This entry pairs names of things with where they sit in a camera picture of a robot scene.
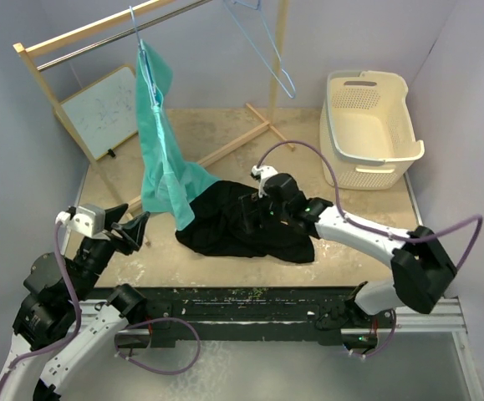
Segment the blue wire hanger of black shirt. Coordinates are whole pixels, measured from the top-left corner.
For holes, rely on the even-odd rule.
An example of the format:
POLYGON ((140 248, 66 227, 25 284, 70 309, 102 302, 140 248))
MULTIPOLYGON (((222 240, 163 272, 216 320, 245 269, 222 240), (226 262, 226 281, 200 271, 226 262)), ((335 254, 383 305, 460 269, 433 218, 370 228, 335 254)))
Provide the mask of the blue wire hanger of black shirt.
POLYGON ((270 73, 273 82, 278 85, 289 99, 295 99, 297 89, 283 62, 281 50, 278 48, 278 41, 275 39, 267 21, 263 10, 263 1, 223 1, 222 4, 242 36, 248 41, 250 47, 270 73), (243 20, 242 15, 244 13, 253 13, 257 16, 262 38, 257 39, 257 35, 249 28, 248 23, 243 20))

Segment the black t shirt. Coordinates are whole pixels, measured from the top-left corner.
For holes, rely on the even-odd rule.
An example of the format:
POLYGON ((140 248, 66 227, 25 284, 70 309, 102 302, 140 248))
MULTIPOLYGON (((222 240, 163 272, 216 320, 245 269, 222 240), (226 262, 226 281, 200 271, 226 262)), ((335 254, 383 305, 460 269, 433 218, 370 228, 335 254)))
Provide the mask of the black t shirt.
POLYGON ((315 251, 309 235, 272 217, 247 233, 241 198, 257 189, 242 183, 219 180, 191 202, 194 220, 176 231, 178 242, 204 256, 273 256, 290 263, 311 263, 315 251))

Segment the blue wire hanger of teal shirt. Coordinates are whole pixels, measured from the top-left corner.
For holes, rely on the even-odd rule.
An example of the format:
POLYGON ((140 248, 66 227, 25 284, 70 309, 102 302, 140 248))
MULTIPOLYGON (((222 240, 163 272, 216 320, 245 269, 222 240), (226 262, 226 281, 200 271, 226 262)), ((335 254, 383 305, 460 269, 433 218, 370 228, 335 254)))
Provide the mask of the blue wire hanger of teal shirt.
POLYGON ((134 33, 137 39, 137 48, 138 48, 140 67, 141 67, 142 75, 144 77, 144 81, 146 83, 146 86, 149 92, 150 103, 154 107, 159 107, 160 102, 157 97, 157 87, 155 85, 155 82, 152 76, 149 59, 147 57, 147 53, 143 46, 143 41, 140 38, 140 34, 139 34, 140 30, 138 29, 134 8, 132 6, 129 6, 129 11, 130 11, 130 18, 133 25, 134 33))

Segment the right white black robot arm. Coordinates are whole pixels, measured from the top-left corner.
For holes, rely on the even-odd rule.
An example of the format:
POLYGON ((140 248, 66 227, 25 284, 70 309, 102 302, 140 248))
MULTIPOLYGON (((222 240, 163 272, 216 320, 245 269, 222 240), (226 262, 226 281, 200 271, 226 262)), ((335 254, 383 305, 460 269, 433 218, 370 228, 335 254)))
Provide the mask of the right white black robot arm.
POLYGON ((353 248, 391 270, 390 279, 363 282, 346 297, 345 314, 356 327, 397 307, 431 313, 456 276, 446 250, 438 240, 428 240, 431 231, 424 226, 407 231, 366 219, 349 222, 333 202, 306 197, 288 173, 265 165, 253 167, 251 176, 258 183, 257 192, 241 198, 247 234, 272 226, 289 228, 353 248))

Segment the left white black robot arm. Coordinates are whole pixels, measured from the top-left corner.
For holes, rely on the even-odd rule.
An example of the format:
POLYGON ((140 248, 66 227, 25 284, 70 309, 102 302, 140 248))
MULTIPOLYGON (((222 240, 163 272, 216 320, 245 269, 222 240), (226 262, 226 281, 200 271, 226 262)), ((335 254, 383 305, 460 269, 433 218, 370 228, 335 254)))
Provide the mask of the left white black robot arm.
POLYGON ((120 224, 128 205, 103 210, 70 207, 55 219, 83 235, 74 258, 56 247, 33 264, 23 285, 23 299, 13 322, 10 351, 0 373, 0 400, 57 400, 72 373, 86 363, 123 327, 138 327, 146 316, 146 300, 128 284, 117 286, 96 317, 84 327, 80 302, 86 300, 119 252, 138 251, 150 218, 144 212, 120 224))

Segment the teal t shirt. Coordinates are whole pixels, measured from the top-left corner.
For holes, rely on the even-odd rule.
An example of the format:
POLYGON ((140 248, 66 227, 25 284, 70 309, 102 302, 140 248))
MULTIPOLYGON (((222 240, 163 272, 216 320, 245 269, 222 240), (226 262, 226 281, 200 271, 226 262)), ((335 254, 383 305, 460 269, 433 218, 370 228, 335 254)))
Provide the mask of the teal t shirt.
POLYGON ((159 107, 150 103, 137 54, 135 72, 135 117, 144 163, 141 204, 150 213, 170 213, 181 231, 195 218, 191 202, 219 179, 201 165, 185 160, 164 105, 173 73, 167 62, 145 41, 157 87, 159 107))

